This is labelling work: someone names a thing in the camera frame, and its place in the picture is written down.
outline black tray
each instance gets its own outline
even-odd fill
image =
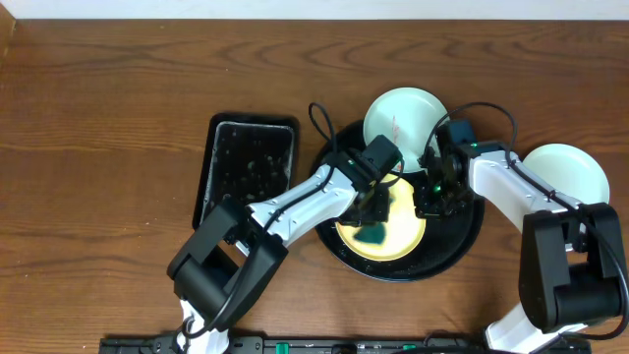
[[[363,121],[347,126],[337,135],[339,149],[365,148]],[[315,173],[323,157],[331,151],[326,145],[314,161]],[[418,174],[404,174],[412,182]],[[345,265],[362,273],[386,281],[414,281],[437,275],[454,266],[472,247],[481,230],[485,202],[474,202],[465,212],[447,219],[429,219],[420,244],[408,255],[389,262],[368,260],[350,250],[336,231],[333,221],[316,227],[319,238],[328,250]]]
[[[219,127],[221,137],[216,136]],[[299,122],[295,117],[238,112],[213,116],[205,143],[193,228],[196,230],[226,196],[247,205],[286,192],[297,167],[298,146]]]

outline wooden table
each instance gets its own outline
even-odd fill
[[[181,322],[166,266],[191,235],[216,112],[302,122],[297,180],[322,139],[388,89],[447,107],[508,107],[516,150],[565,143],[605,170],[629,230],[629,24],[554,22],[19,21],[0,73],[0,351],[95,353],[107,335]],[[466,114],[506,140],[494,112]],[[275,336],[422,337],[478,330],[518,302],[520,235],[487,206],[451,270],[390,284],[343,266],[311,232],[239,328]],[[597,331],[609,330],[616,322]],[[629,336],[595,343],[624,353]]]

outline black cable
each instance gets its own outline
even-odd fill
[[[609,339],[617,337],[625,330],[625,328],[629,324],[629,288],[627,287],[627,278],[625,277],[624,272],[622,271],[622,266],[620,265],[620,261],[618,260],[616,255],[613,253],[613,250],[611,249],[611,246],[609,245],[609,243],[602,237],[602,235],[600,235],[599,231],[595,228],[594,225],[592,225],[588,220],[585,220],[573,206],[561,200],[556,195],[556,191],[547,190],[542,185],[540,185],[539,183],[534,181],[532,178],[530,178],[528,175],[526,175],[524,172],[522,172],[522,170],[520,170],[520,168],[518,168],[518,166],[516,165],[517,161],[511,159],[511,150],[513,149],[513,146],[515,145],[515,140],[518,135],[518,124],[515,118],[513,117],[513,115],[509,111],[507,111],[505,108],[497,104],[489,103],[489,102],[471,102],[471,103],[467,103],[453,109],[452,111],[446,113],[443,117],[441,117],[441,119],[437,121],[437,123],[434,125],[434,127],[430,131],[429,139],[426,142],[426,147],[424,148],[424,155],[422,156],[422,159],[426,158],[427,156],[426,153],[428,152],[430,139],[432,139],[432,136],[434,135],[434,132],[436,132],[436,129],[439,127],[439,125],[451,114],[462,111],[472,106],[487,106],[487,107],[497,109],[509,119],[509,121],[511,122],[511,127],[513,128],[513,133],[511,135],[511,142],[509,143],[507,149],[504,151],[504,156],[505,156],[504,158],[505,158],[505,161],[508,161],[507,164],[509,168],[512,168],[513,171],[518,174],[518,176],[520,176],[522,179],[527,181],[529,184],[531,184],[533,187],[538,189],[540,192],[544,193],[549,201],[554,201],[558,203],[559,205],[561,205],[562,207],[565,207],[567,211],[574,213],[579,219],[579,222],[585,225],[587,231],[590,232],[590,234],[592,234],[599,241],[599,243],[602,245],[605,252],[611,257],[613,266],[618,272],[618,276],[620,278],[620,292],[622,294],[622,299],[620,302],[620,312],[622,314],[622,320],[620,321],[620,324],[618,325],[618,327],[612,332],[607,333],[607,334],[560,333],[559,336],[580,338],[580,339],[590,339],[590,340],[609,340]]]
[[[321,130],[320,126],[316,122],[316,120],[315,120],[315,118],[313,116],[313,108],[314,107],[318,108],[319,111],[321,112],[321,114],[323,115],[323,118],[325,118],[325,122],[327,123],[327,128],[330,131],[330,137],[328,137]],[[312,102],[308,106],[308,115],[309,115],[309,117],[311,119],[311,122],[313,122],[313,125],[316,128],[316,130],[319,131],[319,133],[323,136],[324,139],[326,139],[327,141],[331,142],[331,144],[332,144],[332,153],[334,153],[336,155],[338,153],[338,144],[337,144],[337,141],[336,141],[336,132],[334,131],[334,126],[332,126],[332,121],[330,120],[330,117],[327,114],[327,111],[325,110],[325,107],[323,107],[319,103]],[[278,210],[276,210],[271,215],[271,217],[268,219],[268,221],[265,223],[264,227],[262,228],[261,237],[264,237],[266,235],[266,232],[268,231],[269,227],[271,227],[273,222],[275,222],[275,220],[282,213],[284,213],[286,210],[288,210],[290,207],[294,206],[295,204],[305,200],[306,198],[314,195],[315,193],[317,193],[317,192],[321,191],[323,188],[325,188],[327,183],[332,178],[332,174],[334,173],[334,169],[335,169],[335,165],[334,165],[334,162],[332,162],[330,164],[330,170],[327,173],[327,176],[325,177],[323,182],[321,182],[318,186],[313,188],[311,191],[309,191],[307,193],[304,193],[300,197],[294,199],[293,201],[287,203],[285,206],[283,206],[283,207],[279,208]],[[260,244],[261,244],[261,242],[257,242],[256,245],[254,246],[254,248],[252,249],[251,253],[256,252],[257,249],[259,248]],[[251,262],[249,262],[249,259],[246,259],[245,260],[245,264],[243,265],[243,267],[240,270],[239,276],[236,278],[236,281],[234,282],[234,286],[232,287],[232,291],[229,293],[229,296],[227,297],[227,299],[225,300],[223,305],[220,307],[220,310],[218,310],[218,313],[216,313],[216,316],[214,316],[214,318],[212,319],[212,321],[209,322],[209,324],[205,324],[203,326],[203,328],[201,328],[200,330],[198,330],[198,331],[196,331],[194,333],[190,333],[189,329],[188,329],[188,323],[190,322],[190,319],[186,319],[184,321],[184,325],[182,327],[182,333],[184,334],[184,336],[186,338],[189,338],[189,339],[198,338],[198,337],[202,336],[204,333],[206,333],[207,331],[209,331],[209,330],[211,330],[211,329],[216,327],[216,323],[222,317],[222,315],[225,313],[225,311],[227,310],[227,308],[229,307],[231,302],[234,300],[235,295],[240,291],[240,288],[242,287],[242,284],[244,282],[243,279],[245,278],[243,276],[243,274],[246,274],[247,272],[249,272],[249,268],[251,266],[252,265],[251,265]]]
[[[400,180],[400,178],[402,178],[402,173],[404,173],[404,157],[402,157],[402,159],[400,160],[400,172],[397,175],[397,177],[395,177],[395,179],[392,181],[380,182],[380,185],[382,185],[382,187],[385,187],[385,188],[393,187],[393,185],[396,184],[397,181]]]

